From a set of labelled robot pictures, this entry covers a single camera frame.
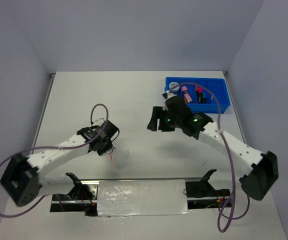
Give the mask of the purple clear highlighter pen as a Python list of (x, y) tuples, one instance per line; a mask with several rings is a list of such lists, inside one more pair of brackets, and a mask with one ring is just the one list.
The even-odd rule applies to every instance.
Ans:
[(214, 99), (214, 97), (215, 97), (215, 92), (216, 92), (216, 90), (215, 90), (215, 88), (212, 90), (212, 95), (211, 95), (211, 102), (213, 102), (215, 99)]

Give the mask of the orange cap black highlighter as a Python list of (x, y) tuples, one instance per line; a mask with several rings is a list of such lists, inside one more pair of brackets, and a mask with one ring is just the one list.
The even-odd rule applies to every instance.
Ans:
[(195, 86), (195, 95), (196, 95), (196, 99), (198, 101), (198, 99), (199, 99), (199, 87), (198, 86)]

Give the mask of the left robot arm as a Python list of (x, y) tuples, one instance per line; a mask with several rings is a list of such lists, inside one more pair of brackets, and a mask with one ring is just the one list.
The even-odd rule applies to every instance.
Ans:
[(58, 179), (47, 178), (47, 175), (90, 152), (96, 152), (99, 156), (111, 154), (115, 150), (113, 137), (119, 134), (119, 128), (107, 121), (102, 125), (81, 128), (54, 149), (28, 156), (18, 153), (11, 158), (0, 183), (18, 207), (28, 205), (42, 195), (61, 194), (71, 200), (85, 196), (94, 200), (97, 188), (83, 184), (74, 173), (66, 172)]

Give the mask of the orange clear pen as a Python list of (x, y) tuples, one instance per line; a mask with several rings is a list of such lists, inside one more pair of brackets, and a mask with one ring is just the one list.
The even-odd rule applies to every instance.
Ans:
[(110, 161), (111, 161), (111, 164), (114, 164), (114, 158), (113, 158), (113, 155), (112, 155), (112, 154), (110, 154), (109, 156), (110, 156)]

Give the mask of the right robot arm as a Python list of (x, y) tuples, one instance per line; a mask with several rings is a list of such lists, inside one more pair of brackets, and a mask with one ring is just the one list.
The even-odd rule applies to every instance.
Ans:
[(188, 137), (209, 145), (241, 169), (243, 176), (239, 182), (242, 190), (256, 201), (263, 200), (279, 178), (277, 156), (271, 151), (263, 153), (250, 147), (222, 130), (218, 122), (205, 113), (193, 113), (181, 97), (164, 96), (164, 106), (152, 108), (147, 129), (152, 132), (180, 129)]

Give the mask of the blue cap black highlighter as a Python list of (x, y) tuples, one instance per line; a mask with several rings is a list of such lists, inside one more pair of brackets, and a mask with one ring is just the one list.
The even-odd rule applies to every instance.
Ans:
[(207, 103), (207, 96), (205, 93), (202, 94), (202, 103), (206, 104)]

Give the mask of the pink cap black highlighter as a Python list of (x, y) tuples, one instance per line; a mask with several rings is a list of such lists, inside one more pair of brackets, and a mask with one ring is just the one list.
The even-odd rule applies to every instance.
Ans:
[(199, 98), (198, 98), (198, 103), (203, 104), (202, 96), (203, 96), (203, 89), (198, 87), (198, 92), (199, 92)]

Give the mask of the pink lidded small jar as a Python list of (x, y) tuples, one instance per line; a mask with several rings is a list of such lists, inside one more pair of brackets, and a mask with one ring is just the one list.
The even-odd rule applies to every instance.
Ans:
[(189, 90), (188, 90), (187, 86), (183, 85), (181, 87), (181, 93), (182, 93), (182, 96), (183, 96), (184, 101), (185, 101), (186, 104), (193, 103), (193, 99), (192, 99), (192, 97), (191, 97), (191, 95), (189, 93)]

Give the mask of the blue patterned round tin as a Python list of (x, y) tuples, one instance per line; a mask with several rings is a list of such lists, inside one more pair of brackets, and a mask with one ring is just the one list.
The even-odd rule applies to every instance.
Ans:
[(168, 85), (168, 90), (171, 92), (171, 93), (174, 93), (174, 94), (177, 94), (180, 90), (180, 84), (178, 82), (175, 82), (175, 81), (172, 81), (169, 83)]

